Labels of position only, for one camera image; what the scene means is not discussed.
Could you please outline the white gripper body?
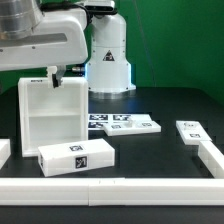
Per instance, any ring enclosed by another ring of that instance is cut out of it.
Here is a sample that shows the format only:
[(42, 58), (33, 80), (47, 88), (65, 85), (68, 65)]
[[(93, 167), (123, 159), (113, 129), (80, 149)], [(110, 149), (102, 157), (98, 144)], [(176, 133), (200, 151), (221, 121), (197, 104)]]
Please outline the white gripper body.
[(46, 12), (30, 36), (0, 40), (0, 71), (83, 63), (88, 56), (80, 8)]

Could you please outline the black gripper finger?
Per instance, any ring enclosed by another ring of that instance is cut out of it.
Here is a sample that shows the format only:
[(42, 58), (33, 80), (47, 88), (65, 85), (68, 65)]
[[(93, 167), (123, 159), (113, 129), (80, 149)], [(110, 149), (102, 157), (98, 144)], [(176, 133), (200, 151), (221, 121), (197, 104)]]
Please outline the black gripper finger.
[(62, 78), (66, 72), (66, 66), (60, 65), (60, 66), (54, 66), (53, 72), (52, 72), (52, 83), (53, 87), (57, 88), (62, 84)]
[(46, 69), (47, 72), (47, 78), (48, 78), (48, 86), (49, 87), (54, 87), (54, 79), (53, 76), (57, 72), (57, 67), (56, 66), (48, 66)]

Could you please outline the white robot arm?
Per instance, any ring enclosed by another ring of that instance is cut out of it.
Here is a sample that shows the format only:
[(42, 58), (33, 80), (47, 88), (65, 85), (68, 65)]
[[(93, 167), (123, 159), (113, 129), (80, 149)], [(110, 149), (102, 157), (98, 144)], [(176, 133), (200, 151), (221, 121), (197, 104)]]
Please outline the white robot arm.
[(126, 21), (113, 0), (0, 0), (0, 71), (54, 66), (58, 87), (68, 65), (95, 98), (133, 93)]

